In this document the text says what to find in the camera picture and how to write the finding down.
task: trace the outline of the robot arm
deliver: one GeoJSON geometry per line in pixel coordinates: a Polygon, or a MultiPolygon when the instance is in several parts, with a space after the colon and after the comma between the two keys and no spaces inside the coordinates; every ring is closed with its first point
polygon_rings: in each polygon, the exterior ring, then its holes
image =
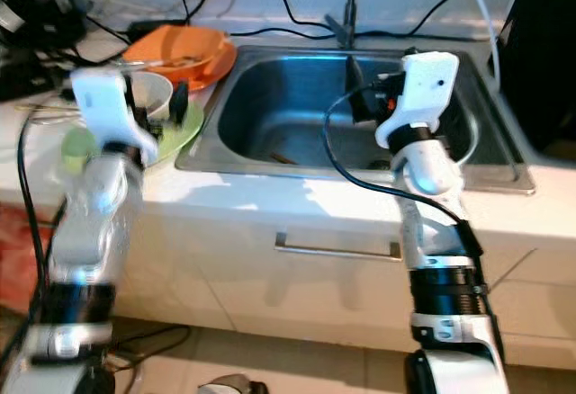
{"type": "MultiPolygon", "coordinates": [[[[450,100],[458,58],[429,52],[403,59],[405,85],[376,141],[392,152],[396,187],[437,201],[465,220],[459,166],[433,134],[450,100]]],[[[480,248],[440,210],[397,198],[402,248],[414,313],[410,327],[421,349],[405,362],[410,394],[505,394],[508,385],[485,298],[480,248]]]]}
{"type": "Polygon", "coordinates": [[[49,285],[4,394],[114,393],[104,367],[109,317],[142,204],[142,172],[157,142],[137,122],[119,72],[78,70],[72,86],[102,154],[86,164],[58,226],[48,261],[49,285]]]}

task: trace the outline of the red bag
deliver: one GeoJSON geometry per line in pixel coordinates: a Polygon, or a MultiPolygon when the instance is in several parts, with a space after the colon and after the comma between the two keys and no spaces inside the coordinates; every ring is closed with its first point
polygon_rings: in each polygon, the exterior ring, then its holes
{"type": "MultiPolygon", "coordinates": [[[[50,229],[40,228],[40,237],[46,249],[50,229]]],[[[26,313],[36,280],[36,260],[26,211],[0,204],[0,306],[26,313]]]]}

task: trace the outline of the black appliance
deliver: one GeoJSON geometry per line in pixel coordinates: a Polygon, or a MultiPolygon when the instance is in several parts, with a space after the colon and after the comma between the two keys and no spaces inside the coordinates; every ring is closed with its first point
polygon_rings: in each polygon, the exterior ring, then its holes
{"type": "Polygon", "coordinates": [[[4,43],[31,49],[65,49],[86,35],[72,0],[0,0],[4,43]]]}
{"type": "Polygon", "coordinates": [[[536,150],[560,157],[551,146],[576,144],[575,10],[576,0],[515,0],[499,39],[512,111],[536,150]]]}

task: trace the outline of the orange bowl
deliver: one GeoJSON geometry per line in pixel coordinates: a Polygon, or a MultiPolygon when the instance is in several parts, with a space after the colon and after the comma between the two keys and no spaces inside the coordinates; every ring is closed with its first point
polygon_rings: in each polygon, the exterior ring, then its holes
{"type": "Polygon", "coordinates": [[[122,54],[127,61],[165,60],[194,58],[181,66],[149,67],[176,83],[182,79],[194,79],[203,74],[203,69],[220,55],[227,44],[223,31],[205,27],[181,27],[163,25],[146,37],[138,40],[122,54]]]}

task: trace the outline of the green plate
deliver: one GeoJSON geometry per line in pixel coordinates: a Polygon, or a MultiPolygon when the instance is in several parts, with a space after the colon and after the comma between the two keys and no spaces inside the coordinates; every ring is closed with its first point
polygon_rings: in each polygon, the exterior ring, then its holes
{"type": "MultiPolygon", "coordinates": [[[[203,122],[203,109],[192,103],[188,107],[188,113],[184,117],[181,128],[177,129],[168,126],[164,128],[163,137],[158,147],[158,159],[152,165],[170,157],[178,149],[183,147],[190,139],[198,134],[203,122]]],[[[94,136],[88,129],[75,127],[71,129],[62,140],[61,153],[65,168],[71,174],[77,175],[82,172],[88,156],[98,153],[98,147],[96,146],[94,136]]]]}

